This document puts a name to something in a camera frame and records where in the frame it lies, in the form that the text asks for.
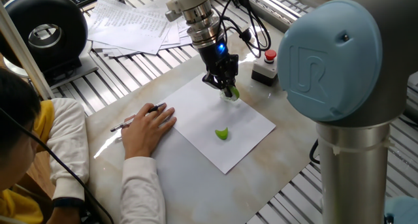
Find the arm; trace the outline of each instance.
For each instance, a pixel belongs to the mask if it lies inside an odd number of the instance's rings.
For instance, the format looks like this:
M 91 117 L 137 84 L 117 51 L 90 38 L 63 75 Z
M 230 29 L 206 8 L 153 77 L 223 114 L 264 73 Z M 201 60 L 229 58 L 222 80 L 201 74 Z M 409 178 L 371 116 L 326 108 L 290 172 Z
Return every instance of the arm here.
M 125 162 L 123 164 L 121 224 L 165 224 L 165 202 L 159 185 L 156 161 L 150 158 L 159 139 L 176 122 L 171 118 L 171 108 L 163 112 L 164 104 L 157 112 L 147 112 L 153 104 L 146 104 L 138 112 L 132 124 L 122 129 Z
M 52 99 L 55 119 L 46 145 L 83 181 L 89 177 L 89 151 L 83 107 L 73 99 Z M 53 199 L 84 200 L 84 188 L 50 158 L 51 181 L 56 185 Z
M 165 202 L 155 160 L 133 157 L 125 160 L 122 177 L 121 224 L 165 223 Z

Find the person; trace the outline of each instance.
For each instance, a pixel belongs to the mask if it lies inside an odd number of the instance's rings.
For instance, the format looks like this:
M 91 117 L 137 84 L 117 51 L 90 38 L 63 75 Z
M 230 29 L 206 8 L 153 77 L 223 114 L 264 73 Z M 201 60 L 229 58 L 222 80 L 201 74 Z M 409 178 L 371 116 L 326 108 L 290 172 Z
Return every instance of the person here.
M 32 87 L 0 69 L 0 108 L 46 145 L 83 181 L 88 180 L 88 142 L 83 107 L 72 99 L 40 102 Z M 39 205 L 14 186 L 30 168 L 37 143 L 0 116 L 0 222 L 42 223 Z M 53 223 L 80 223 L 84 188 L 52 157 L 51 181 L 56 185 Z
M 176 123 L 174 109 L 148 110 L 145 104 L 121 130 L 125 148 L 120 223 L 165 223 L 165 201 L 159 185 L 156 161 L 150 157 L 160 138 Z M 72 99 L 40 102 L 21 78 L 0 69 L 0 108 L 33 131 L 83 181 L 88 180 L 88 142 L 84 109 Z M 14 184 L 35 158 L 37 143 L 0 115 L 0 223 L 44 222 L 39 205 Z M 47 224 L 80 223 L 83 187 L 53 158 L 51 180 L 56 184 L 54 209 Z

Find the stack of papers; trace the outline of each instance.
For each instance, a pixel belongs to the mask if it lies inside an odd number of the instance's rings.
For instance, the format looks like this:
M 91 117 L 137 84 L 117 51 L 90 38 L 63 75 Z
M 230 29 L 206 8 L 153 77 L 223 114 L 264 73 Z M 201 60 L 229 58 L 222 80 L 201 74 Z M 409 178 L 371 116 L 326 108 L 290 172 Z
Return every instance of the stack of papers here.
M 167 1 L 133 8 L 115 0 L 98 0 L 88 22 L 88 40 L 110 57 L 155 55 L 162 49 L 191 44 L 184 18 L 166 19 Z

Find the yellow shirt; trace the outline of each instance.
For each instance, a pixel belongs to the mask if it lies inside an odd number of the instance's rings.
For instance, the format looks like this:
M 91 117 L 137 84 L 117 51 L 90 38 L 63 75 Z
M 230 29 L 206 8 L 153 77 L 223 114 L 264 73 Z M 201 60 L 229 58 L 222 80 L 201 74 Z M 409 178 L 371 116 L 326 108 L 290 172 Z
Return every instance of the yellow shirt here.
M 54 123 L 54 104 L 52 101 L 40 103 L 40 114 L 35 120 L 33 130 L 46 143 Z M 42 223 L 43 215 L 39 205 L 27 194 L 9 189 L 0 192 L 0 216 L 9 217 L 27 224 Z

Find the hand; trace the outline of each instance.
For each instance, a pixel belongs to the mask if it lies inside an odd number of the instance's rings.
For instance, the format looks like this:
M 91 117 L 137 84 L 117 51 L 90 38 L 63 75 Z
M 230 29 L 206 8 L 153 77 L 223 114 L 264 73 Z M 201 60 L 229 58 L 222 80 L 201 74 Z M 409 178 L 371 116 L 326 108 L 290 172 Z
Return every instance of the hand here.
M 54 208 L 46 224 L 81 224 L 78 208 Z
M 127 118 L 128 121 L 134 118 L 129 127 L 122 129 L 122 141 L 125 148 L 125 159 L 132 157 L 149 157 L 164 133 L 176 123 L 175 117 L 162 123 L 174 113 L 174 108 L 163 112 L 166 104 L 160 106 L 157 111 L 146 114 L 154 105 L 145 104 L 135 116 Z

